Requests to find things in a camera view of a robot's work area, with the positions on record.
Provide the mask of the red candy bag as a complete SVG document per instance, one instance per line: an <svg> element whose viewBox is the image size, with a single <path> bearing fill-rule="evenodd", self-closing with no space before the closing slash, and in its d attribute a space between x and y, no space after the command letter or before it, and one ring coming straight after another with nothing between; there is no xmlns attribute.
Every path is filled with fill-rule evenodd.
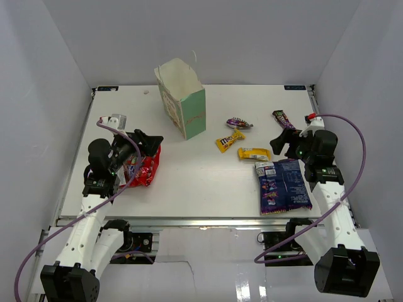
<svg viewBox="0 0 403 302"><path fill-rule="evenodd" d="M161 147L158 147L157 152L153 156L146 156L141 152L142 161L140 168L135 175L135 179L129 184L129 187L137 186L149 186L154 180L155 174L159 167ZM123 163L123 166L118 171L118 177L120 179L120 187L126 185L135 172L135 166L137 165L137 155L131 156Z"/></svg>

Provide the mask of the yellow M&M's packet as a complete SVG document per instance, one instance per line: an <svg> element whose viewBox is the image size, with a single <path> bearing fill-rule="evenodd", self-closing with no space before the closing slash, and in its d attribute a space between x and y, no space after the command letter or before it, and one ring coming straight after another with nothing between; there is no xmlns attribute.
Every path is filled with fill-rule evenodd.
<svg viewBox="0 0 403 302"><path fill-rule="evenodd" d="M232 135L219 138L215 141L218 149L221 153L225 153L236 141L244 140L246 138L245 134L240 132L238 129L234 129Z"/></svg>

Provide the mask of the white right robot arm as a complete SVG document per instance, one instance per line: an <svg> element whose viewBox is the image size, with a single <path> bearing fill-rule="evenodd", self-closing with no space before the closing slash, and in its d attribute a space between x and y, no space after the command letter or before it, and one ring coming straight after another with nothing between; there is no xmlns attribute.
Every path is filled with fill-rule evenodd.
<svg viewBox="0 0 403 302"><path fill-rule="evenodd" d="M286 157L304 163L304 177L321 211L307 226L296 226L284 235L285 245L301 248L314 265L314 281L321 293L365 298L380 267L358 235L344 197L344 179L334 163L336 134L327 130L284 129L270 142L278 155L288 145Z"/></svg>

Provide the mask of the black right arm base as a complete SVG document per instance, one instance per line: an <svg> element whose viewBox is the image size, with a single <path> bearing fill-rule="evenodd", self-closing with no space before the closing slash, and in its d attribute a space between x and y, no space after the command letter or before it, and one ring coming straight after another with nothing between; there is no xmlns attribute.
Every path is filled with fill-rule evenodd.
<svg viewBox="0 0 403 302"><path fill-rule="evenodd" d="M264 249L268 249L282 241L284 241L288 235L286 232L260 232L257 235L257 241L261 245L263 245ZM297 254L301 254L303 252L303 248L294 240L278 247L275 252L296 252Z"/></svg>

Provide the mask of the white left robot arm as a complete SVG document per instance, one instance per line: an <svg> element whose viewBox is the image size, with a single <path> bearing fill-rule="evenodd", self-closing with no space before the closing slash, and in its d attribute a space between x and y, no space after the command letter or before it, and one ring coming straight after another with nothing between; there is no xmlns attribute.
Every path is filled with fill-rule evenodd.
<svg viewBox="0 0 403 302"><path fill-rule="evenodd" d="M114 253L133 244L125 220L109 221L107 226L103 221L118 192L120 168L132 156L156 155L163 137L148 136L139 129L113 133L112 142L99 138L88 146L78 222L54 264L45 265L40 273L48 301L96 301L99 279Z"/></svg>

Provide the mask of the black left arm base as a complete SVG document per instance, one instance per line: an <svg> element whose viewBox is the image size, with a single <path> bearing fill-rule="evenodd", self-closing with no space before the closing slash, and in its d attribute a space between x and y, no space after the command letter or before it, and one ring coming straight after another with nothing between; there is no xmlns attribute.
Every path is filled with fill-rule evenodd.
<svg viewBox="0 0 403 302"><path fill-rule="evenodd" d="M118 251L129 252L132 250L138 250L148 253L152 251L152 242L152 233L133 233L127 231L123 233L123 245L118 249Z"/></svg>

